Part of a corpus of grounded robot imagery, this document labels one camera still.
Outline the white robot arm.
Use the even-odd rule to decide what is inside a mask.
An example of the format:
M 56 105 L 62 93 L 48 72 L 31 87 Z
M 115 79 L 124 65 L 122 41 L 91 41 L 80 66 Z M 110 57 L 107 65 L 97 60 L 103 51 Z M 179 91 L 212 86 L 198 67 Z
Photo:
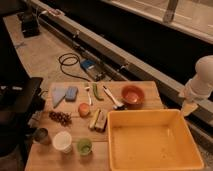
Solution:
M 195 64 L 196 74 L 187 81 L 179 96 L 184 99 L 181 114 L 188 116 L 198 108 L 198 101 L 208 99 L 213 92 L 213 55 L 200 58 Z

